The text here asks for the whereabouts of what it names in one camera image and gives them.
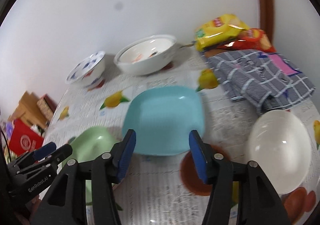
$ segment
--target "square blue bowl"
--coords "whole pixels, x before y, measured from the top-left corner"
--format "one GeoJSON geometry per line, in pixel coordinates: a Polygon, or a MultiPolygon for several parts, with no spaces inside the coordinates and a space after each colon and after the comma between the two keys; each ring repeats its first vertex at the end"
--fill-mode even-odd
{"type": "Polygon", "coordinates": [[[135,97],[122,128],[135,130],[134,153],[152,156],[173,156],[190,150],[189,133],[204,134],[204,111],[196,91],[169,86],[153,88],[135,97]]]}

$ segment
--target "metal screw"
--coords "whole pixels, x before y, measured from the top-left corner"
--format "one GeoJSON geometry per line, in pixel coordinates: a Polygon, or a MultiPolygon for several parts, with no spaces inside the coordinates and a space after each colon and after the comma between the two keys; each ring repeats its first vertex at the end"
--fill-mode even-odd
{"type": "Polygon", "coordinates": [[[253,168],[257,167],[258,166],[258,163],[256,161],[250,161],[249,162],[249,165],[253,168]]]}
{"type": "Polygon", "coordinates": [[[222,160],[223,159],[223,155],[219,154],[219,153],[216,153],[216,154],[214,154],[214,158],[217,159],[217,160],[222,160]]]}
{"type": "Polygon", "coordinates": [[[110,153],[103,153],[101,156],[103,159],[109,159],[111,157],[110,153]]]}
{"type": "Polygon", "coordinates": [[[70,159],[68,162],[67,162],[67,165],[71,166],[71,165],[74,165],[76,163],[76,161],[74,159],[70,159]]]}

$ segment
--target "snack bag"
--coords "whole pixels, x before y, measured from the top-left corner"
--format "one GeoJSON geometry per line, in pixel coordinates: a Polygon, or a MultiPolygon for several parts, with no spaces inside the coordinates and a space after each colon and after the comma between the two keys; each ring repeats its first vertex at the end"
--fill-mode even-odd
{"type": "Polygon", "coordinates": [[[251,28],[247,31],[242,31],[238,35],[238,40],[231,41],[225,45],[220,45],[218,49],[227,50],[247,50],[256,49],[263,52],[276,52],[276,49],[270,43],[266,33],[257,28],[251,28]]]}
{"type": "Polygon", "coordinates": [[[202,51],[205,47],[235,38],[249,28],[237,16],[224,14],[196,29],[196,49],[202,51]]]}

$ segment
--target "yellow chip bag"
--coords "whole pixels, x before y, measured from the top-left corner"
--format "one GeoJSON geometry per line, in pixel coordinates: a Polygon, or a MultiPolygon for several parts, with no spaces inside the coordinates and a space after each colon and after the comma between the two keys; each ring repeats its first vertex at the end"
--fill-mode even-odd
{"type": "Polygon", "coordinates": [[[196,49],[202,51],[205,47],[235,38],[249,28],[236,15],[224,14],[196,29],[196,49]]]}

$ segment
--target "white bowl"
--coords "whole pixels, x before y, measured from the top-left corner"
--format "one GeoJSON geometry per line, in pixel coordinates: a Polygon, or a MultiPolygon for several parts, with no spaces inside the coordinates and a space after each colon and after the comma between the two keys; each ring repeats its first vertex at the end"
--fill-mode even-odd
{"type": "Polygon", "coordinates": [[[153,35],[123,48],[114,58],[114,63],[123,72],[132,75],[147,75],[161,70],[171,62],[176,47],[173,35],[153,35]]]}
{"type": "Polygon", "coordinates": [[[311,163],[308,131],[293,113],[269,111],[252,128],[246,160],[260,165],[278,194],[290,193],[308,174],[311,163]]]}
{"type": "Polygon", "coordinates": [[[103,72],[106,68],[104,61],[105,52],[94,53],[78,65],[69,73],[66,84],[73,84],[84,88],[94,88],[103,80],[103,72]]]}

